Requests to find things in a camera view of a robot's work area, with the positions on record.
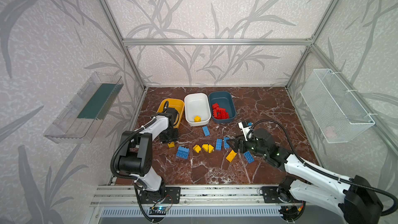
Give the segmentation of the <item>yellow long lego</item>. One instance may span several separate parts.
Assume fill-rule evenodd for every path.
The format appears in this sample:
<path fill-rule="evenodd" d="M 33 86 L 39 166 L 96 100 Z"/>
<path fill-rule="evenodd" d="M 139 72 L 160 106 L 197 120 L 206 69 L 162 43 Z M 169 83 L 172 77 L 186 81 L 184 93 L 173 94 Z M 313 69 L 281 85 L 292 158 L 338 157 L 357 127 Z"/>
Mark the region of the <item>yellow long lego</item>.
<path fill-rule="evenodd" d="M 232 162 L 233 159 L 236 157 L 237 153 L 234 150 L 231 150 L 229 154 L 226 156 L 226 160 L 228 162 Z"/>

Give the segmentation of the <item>red lego cluster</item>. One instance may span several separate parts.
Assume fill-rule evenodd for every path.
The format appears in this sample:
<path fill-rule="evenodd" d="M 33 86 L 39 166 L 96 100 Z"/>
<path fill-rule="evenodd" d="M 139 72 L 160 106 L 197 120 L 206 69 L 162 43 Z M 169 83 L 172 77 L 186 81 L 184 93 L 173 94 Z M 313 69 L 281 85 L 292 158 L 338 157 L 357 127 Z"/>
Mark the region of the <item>red lego cluster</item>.
<path fill-rule="evenodd" d="M 229 113 L 225 108 L 221 108 L 219 104 L 215 103 L 212 105 L 213 117 L 218 120 L 229 119 Z"/>

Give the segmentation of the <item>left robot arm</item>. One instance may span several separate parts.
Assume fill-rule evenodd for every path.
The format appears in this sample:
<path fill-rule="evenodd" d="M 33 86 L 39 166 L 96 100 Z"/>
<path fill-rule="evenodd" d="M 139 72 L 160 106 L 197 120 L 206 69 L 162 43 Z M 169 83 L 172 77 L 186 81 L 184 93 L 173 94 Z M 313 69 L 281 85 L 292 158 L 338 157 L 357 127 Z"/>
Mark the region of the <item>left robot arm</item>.
<path fill-rule="evenodd" d="M 136 189 L 163 198 L 165 183 L 152 167 L 152 142 L 163 132 L 174 133 L 179 117 L 177 110 L 166 107 L 140 128 L 123 132 L 120 145 L 110 161 L 112 175 L 131 179 Z"/>

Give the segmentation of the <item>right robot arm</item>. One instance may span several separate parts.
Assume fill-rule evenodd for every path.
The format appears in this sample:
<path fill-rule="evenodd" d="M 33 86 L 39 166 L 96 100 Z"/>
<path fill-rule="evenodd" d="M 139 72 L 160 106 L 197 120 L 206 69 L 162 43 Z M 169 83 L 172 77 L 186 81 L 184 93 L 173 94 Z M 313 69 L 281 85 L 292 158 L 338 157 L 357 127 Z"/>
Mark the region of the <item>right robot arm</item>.
<path fill-rule="evenodd" d="M 262 157 L 271 166 L 289 173 L 278 186 L 278 197 L 283 202 L 298 200 L 316 204 L 344 218 L 349 224 L 377 224 L 383 205 L 369 182 L 356 176 L 332 173 L 296 156 L 291 150 L 278 146 L 272 135 L 257 129 L 247 140 L 243 135 L 229 139 L 234 152 Z"/>

